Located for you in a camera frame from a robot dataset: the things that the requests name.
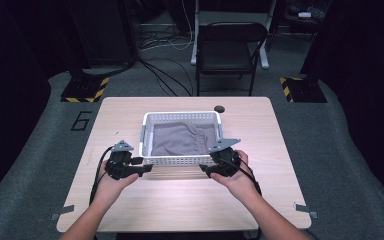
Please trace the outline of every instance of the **gray carpet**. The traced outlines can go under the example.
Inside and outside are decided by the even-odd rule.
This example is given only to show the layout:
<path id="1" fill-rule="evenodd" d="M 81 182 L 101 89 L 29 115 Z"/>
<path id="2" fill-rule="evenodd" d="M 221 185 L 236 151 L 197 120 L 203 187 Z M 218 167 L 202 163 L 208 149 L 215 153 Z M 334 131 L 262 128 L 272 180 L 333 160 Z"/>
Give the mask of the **gray carpet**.
<path id="1" fill-rule="evenodd" d="M 258 69 L 253 95 L 272 101 L 304 198 L 311 210 L 319 213 L 310 230 L 320 239 L 384 239 L 384 189 L 350 139 L 335 94 L 323 82 L 320 85 L 328 99 L 326 104 L 288 103 L 283 94 L 279 78 L 300 77 L 309 46 L 307 40 L 276 36 L 268 53 L 270 69 Z M 190 87 L 183 69 L 171 60 L 177 61 L 195 87 L 195 68 L 189 63 L 191 50 L 191 46 L 183 51 L 161 47 L 140 55 Z M 68 81 L 67 73 L 49 79 L 52 95 L 48 106 L 0 184 L 0 239 L 60 236 L 57 221 L 50 221 L 49 215 L 64 204 L 101 104 L 59 102 Z M 187 95 L 176 83 L 166 81 L 179 96 Z M 109 96 L 166 94 L 154 75 L 137 63 L 110 78 L 103 97 Z M 70 131 L 80 111 L 92 112 L 84 115 L 90 118 L 86 130 Z M 99 239 L 115 236 L 98 235 Z"/>

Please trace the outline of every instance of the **wire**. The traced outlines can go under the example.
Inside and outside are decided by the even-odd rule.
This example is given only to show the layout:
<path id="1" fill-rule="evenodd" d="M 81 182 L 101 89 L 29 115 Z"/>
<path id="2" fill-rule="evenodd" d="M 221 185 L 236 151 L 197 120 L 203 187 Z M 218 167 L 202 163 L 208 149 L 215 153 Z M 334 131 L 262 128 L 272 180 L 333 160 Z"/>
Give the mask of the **wire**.
<path id="1" fill-rule="evenodd" d="M 170 79 L 172 79 L 173 81 L 177 82 L 187 93 L 189 96 L 192 96 L 192 94 L 189 92 L 188 89 L 186 89 L 186 87 L 180 83 L 178 80 L 176 80 L 175 78 L 173 78 L 172 76 L 168 75 L 166 72 L 164 72 L 163 70 L 155 67 L 154 65 L 150 64 L 150 63 L 147 63 L 149 66 L 153 67 L 154 69 L 156 69 L 157 71 L 161 72 L 162 74 L 166 75 L 167 77 L 169 77 Z"/>
<path id="2" fill-rule="evenodd" d="M 95 174 L 95 180 L 93 181 L 92 191 L 90 192 L 90 198 L 89 198 L 89 205 L 92 203 L 93 199 L 95 198 L 96 190 L 98 189 L 98 183 L 101 181 L 102 177 L 107 173 L 105 172 L 98 180 L 99 177 L 99 170 L 101 169 L 102 161 L 105 158 L 105 155 L 112 149 L 112 147 L 107 148 L 107 150 L 104 151 L 101 158 L 99 159 L 98 168 L 96 169 Z"/>
<path id="3" fill-rule="evenodd" d="M 153 37 L 154 39 L 148 41 L 148 42 L 142 42 L 141 44 L 141 50 L 140 51 L 147 51 L 147 50 L 150 50 L 150 49 L 154 49 L 154 48 L 158 48 L 158 47 L 173 47 L 174 49 L 176 50 L 185 50 L 187 47 L 189 47 L 192 43 L 194 43 L 193 41 L 193 33 L 192 33 L 192 27 L 191 27 L 191 24 L 190 24 L 190 21 L 189 21 L 189 18 L 188 18 L 188 15 L 186 13 L 186 8 L 185 8 L 185 3 L 184 3 L 184 0 L 182 0 L 182 8 L 183 8 L 183 13 L 185 14 L 185 18 L 186 18 L 186 21 L 188 23 L 188 27 L 189 27 L 189 34 L 190 34 L 190 38 L 189 38 L 189 42 L 187 43 L 174 43 L 174 41 L 177 41 L 181 38 L 179 38 L 179 36 L 181 36 L 181 33 L 175 33 L 173 34 L 172 36 L 168 36 L 168 37 L 162 37 L 162 38 L 158 38 L 157 36 Z M 163 45 L 155 45 L 157 43 L 160 43 L 160 42 L 168 42 L 170 44 L 163 44 Z M 177 48 L 176 46 L 181 46 L 181 45 L 186 45 L 182 48 Z"/>
<path id="4" fill-rule="evenodd" d="M 180 85 L 180 86 L 181 86 L 181 87 L 188 93 L 189 96 L 192 96 L 192 93 L 190 93 L 189 90 L 188 90 L 188 89 L 187 89 L 181 82 L 179 82 L 177 79 L 175 79 L 175 78 L 173 78 L 172 76 L 170 76 L 168 73 L 166 73 L 166 72 L 164 72 L 163 70 L 159 69 L 158 67 L 156 67 L 156 66 L 154 66 L 154 65 L 152 65 L 152 64 L 150 64 L 150 63 L 148 63 L 148 62 L 146 62 L 146 61 L 144 61 L 143 59 L 139 59 L 139 62 L 142 63 L 148 70 L 150 70 L 150 71 L 155 75 L 155 78 L 157 79 L 157 82 L 158 82 L 158 84 L 160 85 L 161 89 L 162 89 L 168 96 L 170 96 L 170 94 L 169 94 L 167 91 L 165 91 L 165 89 L 161 86 L 160 82 L 162 82 L 162 83 L 163 83 L 163 84 L 164 84 L 164 85 L 171 91 L 171 93 L 172 93 L 174 96 L 177 97 L 177 94 L 173 91 L 173 89 L 170 88 L 170 86 L 168 86 L 168 84 L 161 78 L 160 75 L 158 75 L 158 73 L 157 73 L 156 71 L 158 71 L 158 72 L 164 74 L 165 76 L 167 76 L 167 77 L 170 78 L 171 80 L 175 81 L 177 84 L 179 84 L 179 85 Z M 188 76 L 189 82 L 190 82 L 190 84 L 191 84 L 191 86 L 192 86 L 192 81 L 190 80 L 189 75 L 187 75 L 187 76 Z"/>
<path id="5" fill-rule="evenodd" d="M 183 72 L 185 73 L 186 77 L 188 78 L 188 80 L 189 80 L 189 84 L 190 84 L 190 86 L 191 86 L 191 90 L 192 90 L 191 92 L 192 92 L 192 93 L 190 93 L 189 96 L 193 96 L 193 95 L 194 95 L 194 89 L 193 89 L 192 80 L 191 80 L 191 78 L 189 77 L 189 74 L 188 74 L 188 72 L 186 71 L 186 68 L 185 68 L 182 64 L 180 64 L 179 62 L 176 62 L 176 61 L 174 61 L 174 60 L 172 60 L 172 59 L 169 59 L 169 58 L 150 58 L 150 59 L 147 59 L 147 61 L 152 61 L 152 60 L 167 60 L 167 61 L 171 61 L 171 62 L 173 62 L 173 63 L 179 65 L 179 66 L 183 69 Z"/>
<path id="6" fill-rule="evenodd" d="M 165 89 L 161 86 L 161 84 L 160 84 L 160 81 L 174 94 L 174 96 L 176 96 L 177 97 L 177 94 L 173 91 L 173 89 L 171 89 L 168 85 L 167 85 L 167 83 L 160 77 L 160 75 L 158 75 L 158 73 L 156 73 L 155 71 L 154 71 L 154 69 L 152 69 L 152 67 L 151 66 L 149 66 L 149 63 L 147 63 L 147 62 L 145 62 L 145 61 L 143 61 L 142 59 L 139 59 L 139 62 L 140 63 L 142 63 L 142 65 L 143 66 L 145 66 L 149 71 L 151 71 L 153 74 L 154 74 L 154 76 L 155 76 L 155 78 L 157 79 L 157 82 L 158 82 L 158 85 L 160 85 L 160 87 L 161 87 L 161 89 L 168 95 L 168 96 L 170 96 L 170 94 L 167 92 L 167 91 L 165 91 Z"/>
<path id="7" fill-rule="evenodd" d="M 238 166 L 236 166 L 235 164 L 233 164 L 233 163 L 231 163 L 231 162 L 229 162 L 229 161 L 226 161 L 226 160 L 224 160 L 224 159 L 222 159 L 222 158 L 217 158 L 217 160 L 220 160 L 220 161 L 222 161 L 222 162 L 224 162 L 224 163 L 227 163 L 227 164 L 229 164 L 230 166 L 232 166 L 232 167 L 236 168 L 237 170 L 241 171 L 243 174 L 245 174 L 245 176 L 247 176 L 247 177 L 252 181 L 252 183 L 254 184 L 255 189 L 257 190 L 257 192 L 258 192 L 260 195 L 262 195 L 262 194 L 261 194 L 260 186 L 259 186 L 257 180 L 255 179 L 254 174 L 252 174 L 252 169 L 248 166 L 248 164 L 246 164 L 244 161 L 241 160 L 241 161 L 245 164 L 245 166 L 251 171 L 251 174 L 247 173 L 247 172 L 246 172 L 245 170 L 243 170 L 241 167 L 238 167 Z"/>
<path id="8" fill-rule="evenodd" d="M 190 35 L 191 35 L 191 38 L 190 38 L 190 40 L 189 40 L 189 43 L 188 43 L 185 47 L 183 47 L 183 48 L 176 48 L 176 47 L 173 45 L 173 47 L 174 47 L 176 50 L 185 50 L 187 47 L 189 47 L 189 45 L 191 45 L 191 43 L 192 43 L 192 39 L 193 39 L 191 23 L 189 22 L 188 14 L 186 13 L 185 3 L 184 3 L 183 0 L 182 0 L 182 7 L 183 7 L 183 13 L 185 14 L 186 21 L 188 22 L 189 33 L 190 33 Z"/>
<path id="9" fill-rule="evenodd" d="M 318 238 L 314 233 L 312 233 L 310 230 L 308 229 L 305 229 L 305 231 L 311 235 L 311 237 L 313 237 L 315 240 L 320 240 L 320 238 Z"/>

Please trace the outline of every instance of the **wooden table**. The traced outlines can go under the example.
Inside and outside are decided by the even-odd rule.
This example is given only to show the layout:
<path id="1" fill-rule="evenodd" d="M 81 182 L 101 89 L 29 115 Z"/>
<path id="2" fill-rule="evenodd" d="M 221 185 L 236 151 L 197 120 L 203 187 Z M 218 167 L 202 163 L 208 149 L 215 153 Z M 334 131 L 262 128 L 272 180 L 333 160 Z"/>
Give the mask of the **wooden table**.
<path id="1" fill-rule="evenodd" d="M 109 146 L 125 140 L 138 156 L 147 112 L 211 111 L 222 105 L 225 138 L 249 155 L 263 197 L 298 228 L 311 219 L 294 203 L 306 205 L 270 100 L 265 97 L 111 97 L 105 98 L 92 128 L 57 229 L 65 232 L 86 210 L 96 167 Z M 245 207 L 198 166 L 154 167 L 127 187 L 102 220 L 100 232 L 193 232 L 255 230 Z"/>

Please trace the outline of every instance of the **black cable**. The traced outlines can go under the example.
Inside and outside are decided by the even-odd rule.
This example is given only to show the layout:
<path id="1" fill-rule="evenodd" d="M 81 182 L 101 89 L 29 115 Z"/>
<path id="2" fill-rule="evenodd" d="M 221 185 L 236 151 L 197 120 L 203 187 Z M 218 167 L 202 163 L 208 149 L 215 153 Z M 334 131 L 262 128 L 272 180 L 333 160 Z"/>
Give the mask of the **black cable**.
<path id="1" fill-rule="evenodd" d="M 236 166 L 235 164 L 233 164 L 233 163 L 231 163 L 231 162 L 229 162 L 229 161 L 226 161 L 226 160 L 224 160 L 224 159 L 222 159 L 222 158 L 217 158 L 217 160 L 220 160 L 220 161 L 222 161 L 222 162 L 224 162 L 224 163 L 227 163 L 227 164 L 229 164 L 230 166 L 232 166 L 232 167 L 236 168 L 237 170 L 241 171 L 243 174 L 245 174 L 245 176 L 247 176 L 247 177 L 251 180 L 251 182 L 254 184 L 254 187 L 255 187 L 255 189 L 257 190 L 257 192 L 258 192 L 260 195 L 262 195 L 262 194 L 261 194 L 260 185 L 258 184 L 257 180 L 255 180 L 254 175 L 251 176 L 251 174 L 247 173 L 247 172 L 246 172 L 245 170 L 243 170 L 241 167 L 238 167 L 238 166 Z M 245 164 L 245 166 L 252 172 L 252 170 L 251 170 L 251 168 L 248 166 L 248 164 L 246 164 L 244 161 L 242 161 L 242 162 L 243 162 L 243 163 Z"/>
<path id="2" fill-rule="evenodd" d="M 176 96 L 177 97 L 177 94 L 173 91 L 173 89 L 171 89 L 168 85 L 167 85 L 167 83 L 154 71 L 154 69 L 152 69 L 152 67 L 150 67 L 149 65 L 148 65 L 148 63 L 147 62 L 145 62 L 145 61 L 143 61 L 142 59 L 139 59 L 138 60 L 140 63 L 142 63 L 142 65 L 143 66 L 145 66 L 149 71 L 151 71 L 153 74 L 154 74 L 154 76 L 155 76 L 155 78 L 157 79 L 157 82 L 158 82 L 158 84 L 160 85 L 160 87 L 161 87 L 161 89 L 168 95 L 168 96 L 170 96 L 170 94 L 169 93 L 167 93 L 166 91 L 165 91 L 165 89 L 161 86 L 161 84 L 160 84 L 160 81 L 162 82 L 162 83 L 164 83 L 164 85 L 174 94 L 174 96 Z"/>
<path id="3" fill-rule="evenodd" d="M 102 161 L 104 160 L 105 155 L 107 155 L 107 153 L 108 153 L 111 149 L 112 149 L 112 147 L 107 148 L 107 150 L 105 150 L 104 153 L 102 154 L 101 159 L 99 159 L 98 168 L 96 169 L 96 174 L 95 174 L 95 180 L 93 181 L 92 191 L 90 192 L 89 205 L 92 203 L 93 199 L 95 198 L 95 194 L 96 194 L 96 190 L 98 189 L 98 183 L 99 183 L 99 181 L 100 181 L 100 180 L 102 179 L 102 177 L 106 174 L 106 172 L 105 172 L 104 175 L 102 175 L 102 176 L 99 178 L 99 180 L 98 180 L 98 177 L 99 177 L 99 170 L 101 169 Z"/>
<path id="4" fill-rule="evenodd" d="M 305 229 L 305 231 L 310 234 L 311 237 L 313 237 L 315 240 L 320 240 L 314 233 L 312 233 L 310 230 Z"/>
<path id="5" fill-rule="evenodd" d="M 179 43 L 179 44 L 175 44 L 174 41 L 177 41 L 179 39 L 181 39 L 183 37 L 183 35 L 185 35 L 186 37 L 186 34 L 182 33 L 182 32 L 177 32 L 176 33 L 176 24 L 175 24 L 175 21 L 173 18 L 171 18 L 172 20 L 172 27 L 173 27 L 173 35 L 172 36 L 168 36 L 168 37 L 163 37 L 163 38 L 158 38 L 157 36 L 155 36 L 153 40 L 150 40 L 148 42 L 146 42 L 146 45 L 143 46 L 143 44 L 145 43 L 145 41 L 142 42 L 141 44 L 141 50 L 144 51 L 144 50 L 148 50 L 148 49 L 151 49 L 151 48 L 154 48 L 154 47 L 163 47 L 163 46 L 172 46 L 174 47 L 175 49 L 177 50 L 184 50 L 186 49 L 192 42 L 193 42 L 193 33 L 192 33 L 192 27 L 191 27 L 191 24 L 190 24 L 190 21 L 189 21 L 189 18 L 186 14 L 186 10 L 185 10 L 185 4 L 182 0 L 182 7 L 183 7 L 183 13 L 185 14 L 185 18 L 186 18 L 186 21 L 188 22 L 188 26 L 189 26 L 189 42 L 188 43 Z M 170 44 L 169 45 L 157 45 L 156 43 L 159 43 L 160 41 L 166 41 L 166 42 L 169 42 Z M 184 48 L 176 48 L 175 46 L 176 45 L 183 45 L 183 44 L 187 44 L 186 47 Z"/>
<path id="6" fill-rule="evenodd" d="M 161 42 L 175 42 L 177 40 L 186 38 L 181 33 L 174 33 L 174 34 L 171 34 L 170 36 L 164 36 L 164 37 L 158 37 L 158 33 L 168 34 L 161 31 L 144 32 L 144 34 L 142 35 L 142 38 L 145 38 L 145 39 L 140 43 L 140 49 L 143 50 L 150 47 L 154 47 Z"/>
<path id="7" fill-rule="evenodd" d="M 187 93 L 189 96 L 192 96 L 192 94 L 189 92 L 188 89 L 186 89 L 186 87 L 180 83 L 177 79 L 173 78 L 172 76 L 170 76 L 168 73 L 164 72 L 163 70 L 157 68 L 156 66 L 146 62 L 147 65 L 151 66 L 152 68 L 156 69 L 157 71 L 161 72 L 162 74 L 166 75 L 167 77 L 169 77 L 170 79 L 172 79 L 173 81 L 175 81 L 176 83 L 178 83 Z"/>
<path id="8" fill-rule="evenodd" d="M 171 61 L 171 62 L 173 62 L 173 63 L 175 63 L 175 64 L 177 64 L 177 65 L 179 65 L 182 69 L 183 69 L 183 72 L 185 73 L 185 75 L 186 75 L 186 77 L 188 78 L 188 80 L 189 80 L 189 84 L 191 85 L 191 94 L 192 94 L 192 96 L 194 95 L 194 89 L 193 89 L 193 84 L 192 84 L 192 80 L 191 80 L 191 78 L 189 77 L 189 74 L 188 74 L 188 72 L 186 71 L 186 68 L 182 65 L 182 64 L 180 64 L 179 62 L 176 62 L 176 61 L 174 61 L 173 59 L 169 59 L 169 58 L 150 58 L 150 59 L 146 59 L 147 61 L 152 61 L 152 60 L 167 60 L 167 61 Z"/>

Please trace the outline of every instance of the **person's left hand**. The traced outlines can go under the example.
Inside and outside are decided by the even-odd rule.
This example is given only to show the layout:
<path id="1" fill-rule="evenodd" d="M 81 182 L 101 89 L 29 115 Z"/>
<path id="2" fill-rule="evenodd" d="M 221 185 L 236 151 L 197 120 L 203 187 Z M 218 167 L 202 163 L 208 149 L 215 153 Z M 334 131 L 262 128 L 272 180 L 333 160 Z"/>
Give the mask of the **person's left hand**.
<path id="1" fill-rule="evenodd" d="M 135 182 L 139 178 L 139 175 L 135 173 L 126 178 L 115 180 L 105 173 L 106 165 L 107 161 L 102 162 L 101 169 L 99 170 L 99 178 L 103 174 L 105 175 L 102 177 L 101 181 L 99 181 L 98 189 L 96 190 L 92 204 L 99 205 L 105 210 L 108 210 L 120 196 L 121 191 Z"/>

